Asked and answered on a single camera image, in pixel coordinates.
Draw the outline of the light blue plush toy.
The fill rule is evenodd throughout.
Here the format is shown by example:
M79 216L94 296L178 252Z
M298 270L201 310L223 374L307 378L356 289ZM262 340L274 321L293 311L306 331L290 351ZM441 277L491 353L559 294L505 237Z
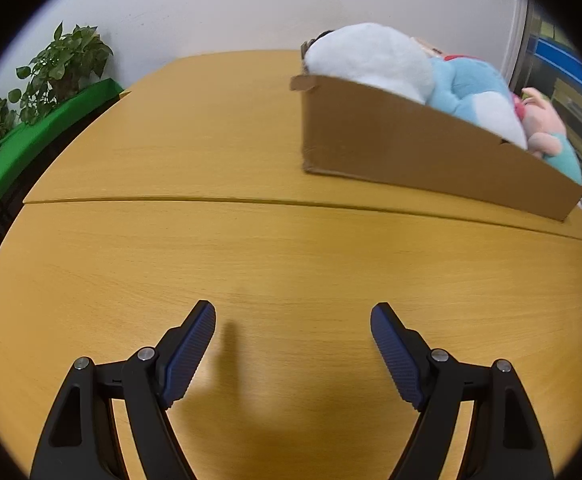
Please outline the light blue plush toy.
M527 150L511 91L500 71L476 58L430 58L435 88L428 106Z

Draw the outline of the white panda plush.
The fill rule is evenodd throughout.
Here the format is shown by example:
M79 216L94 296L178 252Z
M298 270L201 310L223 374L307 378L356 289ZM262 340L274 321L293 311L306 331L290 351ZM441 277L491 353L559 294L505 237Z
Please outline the white panda plush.
M364 84L420 104L433 93L433 66L411 37L394 28L361 23L330 30L308 42L307 73Z

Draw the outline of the blue banner on glass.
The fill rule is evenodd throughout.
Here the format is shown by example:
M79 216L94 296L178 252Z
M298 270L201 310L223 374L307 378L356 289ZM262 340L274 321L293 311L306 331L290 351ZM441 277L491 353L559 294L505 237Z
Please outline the blue banner on glass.
M533 56L582 86L582 61L549 40L538 38Z

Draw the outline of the green padded bench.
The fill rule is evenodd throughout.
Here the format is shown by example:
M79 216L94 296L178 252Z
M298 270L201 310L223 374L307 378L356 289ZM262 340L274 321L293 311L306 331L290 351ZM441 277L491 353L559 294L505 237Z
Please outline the green padded bench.
M35 125L18 125L0 141L0 200L15 179L56 138L78 120L115 100L123 88L105 79L79 92Z

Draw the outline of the green leafy potted plant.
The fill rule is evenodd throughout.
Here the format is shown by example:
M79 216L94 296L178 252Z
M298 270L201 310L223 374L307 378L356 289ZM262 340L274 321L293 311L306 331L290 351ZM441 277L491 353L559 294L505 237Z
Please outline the green leafy potted plant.
M0 96L0 138L20 122L36 124L77 96L91 79L103 76L113 55L96 26L77 25L67 32L59 25L50 44L15 69L25 86Z

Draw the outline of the brown cardboard box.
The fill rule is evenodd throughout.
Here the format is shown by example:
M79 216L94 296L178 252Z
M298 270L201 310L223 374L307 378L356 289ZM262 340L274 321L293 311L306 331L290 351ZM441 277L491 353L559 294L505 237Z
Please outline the brown cardboard box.
M308 174L418 188L563 221L582 186L480 127L379 88L303 70Z

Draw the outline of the pink pig plush teal dress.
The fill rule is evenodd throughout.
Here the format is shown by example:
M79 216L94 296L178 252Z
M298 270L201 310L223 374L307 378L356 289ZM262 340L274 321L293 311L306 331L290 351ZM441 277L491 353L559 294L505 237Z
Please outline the pink pig plush teal dress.
M527 151L582 186L582 168L575 148L550 100L533 87L523 88L522 96L514 100L526 136Z

